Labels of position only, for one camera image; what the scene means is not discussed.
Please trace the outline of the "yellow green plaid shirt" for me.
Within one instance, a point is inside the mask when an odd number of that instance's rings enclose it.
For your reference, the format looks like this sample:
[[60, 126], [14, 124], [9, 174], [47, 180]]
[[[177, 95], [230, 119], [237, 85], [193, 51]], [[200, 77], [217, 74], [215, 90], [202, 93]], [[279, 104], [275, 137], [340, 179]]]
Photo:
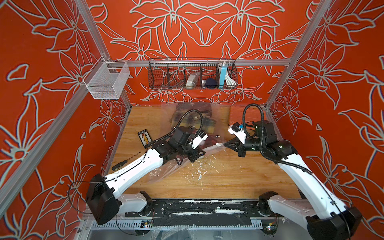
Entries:
[[[214, 120], [207, 111], [201, 111], [201, 113], [204, 118], [202, 130], [205, 131], [207, 134], [213, 134], [215, 131], [216, 120]], [[183, 115], [184, 115], [183, 112], [174, 112], [171, 120], [171, 125], [175, 127]], [[180, 124], [180, 126], [183, 126], [183, 127], [192, 126], [197, 130], [200, 128], [200, 125], [201, 125], [200, 115], [196, 112], [192, 112], [188, 114], [186, 117], [183, 118]]]

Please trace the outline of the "clear plastic vacuum bag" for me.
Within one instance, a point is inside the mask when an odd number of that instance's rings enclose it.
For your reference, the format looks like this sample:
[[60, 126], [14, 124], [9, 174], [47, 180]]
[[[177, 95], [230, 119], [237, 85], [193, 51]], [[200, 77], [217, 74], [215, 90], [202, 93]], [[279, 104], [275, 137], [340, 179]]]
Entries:
[[161, 105], [161, 134], [152, 147], [165, 164], [149, 174], [149, 183], [160, 182], [201, 159], [225, 150], [232, 107], [213, 103]]

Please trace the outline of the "black shirt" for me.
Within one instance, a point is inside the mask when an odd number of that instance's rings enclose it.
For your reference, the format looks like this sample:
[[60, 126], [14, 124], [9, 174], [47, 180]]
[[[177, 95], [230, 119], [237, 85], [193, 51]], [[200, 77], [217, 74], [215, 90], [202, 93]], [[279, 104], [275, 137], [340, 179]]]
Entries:
[[201, 112], [203, 115], [212, 116], [213, 109], [210, 103], [193, 103], [193, 102], [184, 102], [178, 103], [176, 110], [181, 112], [186, 112], [188, 110], [196, 109]]

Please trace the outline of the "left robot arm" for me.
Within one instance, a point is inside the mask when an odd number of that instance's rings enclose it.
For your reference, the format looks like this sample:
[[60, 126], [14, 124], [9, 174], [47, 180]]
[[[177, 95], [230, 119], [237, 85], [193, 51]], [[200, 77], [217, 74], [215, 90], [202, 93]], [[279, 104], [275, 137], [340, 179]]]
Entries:
[[103, 225], [119, 213], [140, 213], [151, 205], [146, 193], [123, 198], [123, 193], [149, 172], [174, 161], [178, 166], [188, 159], [191, 163], [205, 154], [200, 144], [208, 135], [202, 127], [184, 127], [180, 122], [168, 134], [146, 145], [145, 153], [125, 167], [105, 177], [95, 175], [88, 183], [86, 203], [90, 215]]

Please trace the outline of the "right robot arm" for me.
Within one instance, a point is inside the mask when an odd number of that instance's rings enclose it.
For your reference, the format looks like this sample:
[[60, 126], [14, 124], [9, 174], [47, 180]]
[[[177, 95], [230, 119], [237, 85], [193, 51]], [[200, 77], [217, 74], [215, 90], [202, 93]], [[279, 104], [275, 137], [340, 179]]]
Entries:
[[247, 105], [241, 123], [229, 126], [234, 138], [224, 146], [244, 158], [247, 152], [259, 152], [279, 166], [310, 203], [305, 207], [274, 191], [259, 196], [257, 211], [264, 217], [283, 216], [307, 230], [314, 240], [350, 240], [356, 233], [362, 214], [336, 197], [310, 170], [290, 142], [279, 141], [274, 125], [265, 120], [258, 104]]

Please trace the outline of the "orange plastic tool case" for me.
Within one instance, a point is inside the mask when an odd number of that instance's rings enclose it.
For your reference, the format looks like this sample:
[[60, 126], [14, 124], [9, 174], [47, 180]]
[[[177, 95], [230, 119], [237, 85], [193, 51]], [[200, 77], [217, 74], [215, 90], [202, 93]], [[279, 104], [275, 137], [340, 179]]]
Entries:
[[[245, 107], [241, 106], [232, 106], [230, 107], [228, 125], [232, 125], [236, 122], [242, 124], [243, 122], [243, 111]], [[246, 112], [245, 117], [246, 123], [248, 122], [257, 122], [261, 120], [260, 110], [257, 107], [249, 107]]]

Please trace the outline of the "small picture card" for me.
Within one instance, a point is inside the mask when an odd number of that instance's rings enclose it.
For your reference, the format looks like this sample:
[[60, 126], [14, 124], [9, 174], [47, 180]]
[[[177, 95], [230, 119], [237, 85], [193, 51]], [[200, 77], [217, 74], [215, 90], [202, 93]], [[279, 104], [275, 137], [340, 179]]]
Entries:
[[138, 136], [144, 148], [146, 148], [152, 142], [152, 138], [147, 129], [138, 132]]

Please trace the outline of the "grey packet in basket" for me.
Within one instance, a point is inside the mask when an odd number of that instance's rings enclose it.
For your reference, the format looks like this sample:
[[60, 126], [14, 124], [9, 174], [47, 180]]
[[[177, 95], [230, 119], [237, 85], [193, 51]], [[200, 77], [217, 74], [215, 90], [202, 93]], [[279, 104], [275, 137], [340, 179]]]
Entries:
[[187, 90], [192, 90], [197, 86], [197, 83], [199, 81], [200, 74], [199, 73], [192, 73], [187, 79], [186, 82], [186, 89]]

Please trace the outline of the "dark blue round object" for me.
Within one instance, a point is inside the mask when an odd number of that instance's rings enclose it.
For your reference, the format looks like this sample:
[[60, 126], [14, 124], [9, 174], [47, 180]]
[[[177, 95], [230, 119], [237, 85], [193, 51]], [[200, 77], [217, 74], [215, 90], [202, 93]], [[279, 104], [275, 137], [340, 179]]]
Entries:
[[215, 89], [217, 87], [217, 82], [215, 79], [213, 78], [208, 78], [205, 80], [205, 87], [207, 89]]

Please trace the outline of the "light blue box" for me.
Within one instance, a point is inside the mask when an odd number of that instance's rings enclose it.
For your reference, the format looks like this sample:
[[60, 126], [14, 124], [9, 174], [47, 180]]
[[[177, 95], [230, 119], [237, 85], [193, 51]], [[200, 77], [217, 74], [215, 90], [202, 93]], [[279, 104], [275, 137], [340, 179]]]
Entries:
[[227, 75], [227, 66], [223, 63], [218, 65], [220, 70], [220, 78], [219, 78], [219, 89], [222, 89], [225, 85], [226, 75]]

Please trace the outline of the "black handled screwdriver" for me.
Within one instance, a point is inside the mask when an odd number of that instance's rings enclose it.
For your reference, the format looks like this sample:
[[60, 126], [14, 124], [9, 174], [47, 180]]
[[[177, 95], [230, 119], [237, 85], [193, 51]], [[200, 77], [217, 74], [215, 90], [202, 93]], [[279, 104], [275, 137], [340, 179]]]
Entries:
[[114, 166], [112, 167], [112, 170], [113, 170], [114, 172], [120, 170], [125, 164], [127, 164], [131, 159], [134, 159], [134, 158], [135, 158], [137, 155], [139, 155], [140, 153], [141, 153], [141, 152], [138, 152], [138, 153], [134, 154], [133, 156], [131, 156], [130, 158], [125, 159], [124, 161], [121, 161], [121, 162], [117, 163], [116, 165], [114, 165]]

